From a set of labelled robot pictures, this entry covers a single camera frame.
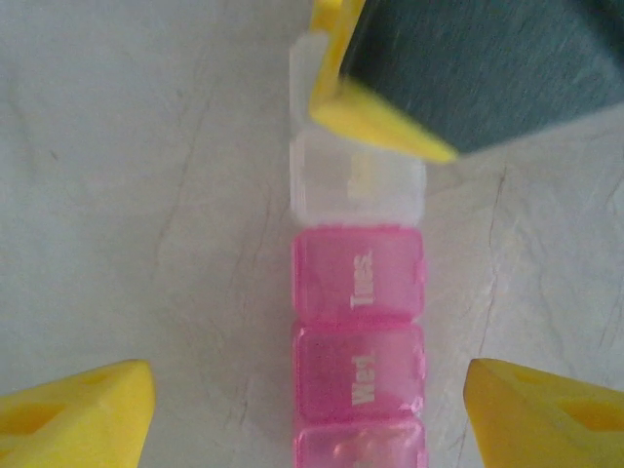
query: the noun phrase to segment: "dark green block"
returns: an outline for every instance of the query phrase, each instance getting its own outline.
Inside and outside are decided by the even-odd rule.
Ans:
[[[624,100],[624,0],[368,0],[341,73],[475,151]]]

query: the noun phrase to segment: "scratch on surface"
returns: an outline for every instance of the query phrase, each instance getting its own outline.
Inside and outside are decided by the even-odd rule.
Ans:
[[[617,192],[617,190],[622,185],[622,181],[624,181],[624,171],[622,171],[622,173],[620,174],[619,179],[617,180],[617,182],[615,182],[615,185],[613,185],[613,188],[611,189],[611,191],[608,192],[608,195],[606,196],[606,200],[604,201],[605,205],[608,205],[608,203],[613,200],[613,197],[615,197],[615,192]]]
[[[461,446],[459,446],[459,454],[457,455],[457,461],[455,462],[455,468],[457,468],[459,466],[459,461],[461,460],[461,454],[464,451],[464,445],[466,444],[466,434],[468,433],[468,420],[466,419],[466,422],[464,424],[464,430],[463,433],[461,435]],[[451,447],[454,447],[457,445],[457,442],[455,442]]]
[[[213,330],[216,332],[216,334],[219,337],[219,340],[221,341],[221,344],[225,344],[225,333],[223,333],[223,330],[216,324],[216,322],[211,318],[208,317],[208,322],[209,324],[211,324],[211,327],[213,327]],[[218,353],[221,354],[221,347],[217,346],[217,350]]]
[[[605,337],[606,337],[606,332],[608,332],[609,327],[611,326],[611,323],[614,321],[615,318],[615,312],[619,309],[618,312],[618,322],[622,320],[622,311],[624,310],[624,304],[622,303],[622,295],[624,293],[624,276],[622,277],[622,279],[620,280],[620,291],[617,294],[617,297],[615,298],[615,303],[613,304],[613,307],[611,308],[611,312],[608,315],[608,319],[606,319],[606,324],[604,324],[604,330],[603,330],[603,334],[601,335],[601,342],[599,344],[599,348],[603,346],[603,343],[605,342]]]
[[[264,245],[264,237],[266,236],[266,230],[268,228],[269,225],[269,219],[271,217],[271,205],[272,205],[272,189],[269,186],[269,193],[268,196],[266,197],[266,206],[264,209],[264,221],[262,223],[262,230],[260,232],[260,240],[257,243],[257,247],[255,248],[255,251],[253,251],[253,255],[252,255],[252,267],[251,267],[251,271],[252,273],[255,271],[255,265],[257,264],[257,256],[260,253],[260,250],[262,249],[262,246]]]
[[[291,207],[291,202],[290,202],[290,200],[287,200],[286,203],[284,204],[284,207],[280,211],[280,217],[279,217],[279,220],[278,220],[278,224],[282,224],[282,221],[284,220],[284,216],[286,215],[286,213],[289,212],[289,208],[290,207]]]
[[[249,398],[247,397],[249,390],[250,390],[250,378],[247,377],[247,380],[245,381],[245,396],[244,396],[245,400],[243,400],[243,413],[241,414],[241,418],[238,421],[239,426],[243,426],[243,424],[245,423],[245,419],[247,418],[247,410],[250,405]]]
[[[174,203],[172,204],[172,208],[170,209],[169,214],[167,215],[167,218],[165,219],[165,222],[163,223],[163,227],[161,227],[158,233],[158,238],[156,240],[156,248],[154,249],[154,268],[152,271],[152,280],[154,279],[154,276],[156,275],[156,271],[158,270],[158,267],[160,265],[160,250],[163,245],[163,241],[167,237],[167,234],[169,234],[169,231],[172,227],[172,222],[174,221],[174,216],[176,215],[177,209],[179,208],[179,203],[180,203],[181,196],[182,196],[182,189],[184,188],[184,183],[186,182],[186,175],[188,173],[188,168],[190,167],[191,160],[193,159],[193,156],[195,155],[195,146],[197,144],[197,138],[200,134],[200,131],[202,130],[202,127],[204,125],[204,120],[206,119],[206,115],[208,115],[208,111],[210,107],[211,107],[211,100],[210,98],[208,98],[206,99],[206,103],[204,104],[204,109],[202,110],[202,113],[199,119],[197,119],[197,125],[195,126],[193,134],[191,135],[190,142],[188,144],[188,151],[186,153],[186,157],[184,158],[184,162],[182,164],[181,176],[179,178],[179,182],[177,183],[177,192],[175,194]]]
[[[492,210],[491,210],[491,223],[489,224],[489,233],[487,236],[487,248],[489,249],[489,267],[491,269],[492,280],[491,280],[491,285],[489,287],[489,305],[487,306],[487,313],[486,313],[486,327],[484,329],[484,336],[481,340],[481,344],[479,345],[479,356],[481,356],[481,353],[484,350],[484,345],[486,344],[486,336],[488,335],[488,328],[489,328],[489,323],[491,319],[491,311],[494,308],[496,290],[498,288],[498,270],[494,262],[494,250],[491,244],[492,244],[492,236],[494,232],[494,225],[496,223],[496,210],[498,209],[498,204],[500,202],[500,197],[503,193],[503,185],[505,184],[506,178],[507,178],[507,164],[505,164],[503,168],[503,174],[500,176],[500,180],[498,182],[498,189],[496,190],[496,199],[494,200],[494,206],[492,207]]]

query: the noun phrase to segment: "white surface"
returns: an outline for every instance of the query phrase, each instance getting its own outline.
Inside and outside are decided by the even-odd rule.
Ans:
[[[303,0],[0,2],[0,393],[150,359],[141,467],[288,467]],[[491,356],[624,390],[624,109],[429,171],[432,468]]]

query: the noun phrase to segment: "yellow plastic object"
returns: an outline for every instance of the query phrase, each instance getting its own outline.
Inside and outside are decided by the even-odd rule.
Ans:
[[[340,66],[366,0],[343,0],[336,13],[330,0],[318,0],[313,25],[333,24],[330,44],[310,97],[310,116],[343,137],[393,149],[401,153],[446,163],[457,151],[428,132],[381,96],[340,76]]]
[[[0,468],[135,468],[154,402],[144,361],[0,397]]]
[[[487,468],[624,467],[622,392],[476,359],[464,403]]]
[[[310,21],[311,31],[332,31],[340,13],[342,0],[316,0]]]

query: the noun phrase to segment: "pill organizer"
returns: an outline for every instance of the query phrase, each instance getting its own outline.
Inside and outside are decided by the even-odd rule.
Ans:
[[[426,468],[425,165],[310,120],[327,45],[291,49],[293,463]]]
[[[419,413],[425,358],[417,325],[293,329],[297,414],[311,422]]]
[[[421,468],[424,429],[413,417],[302,428],[294,441],[296,468]]]
[[[416,229],[307,229],[292,244],[293,305],[304,323],[411,322],[425,281]]]
[[[292,212],[306,226],[415,226],[424,211],[424,163],[337,136],[308,117],[326,46],[325,34],[308,33],[291,49]]]

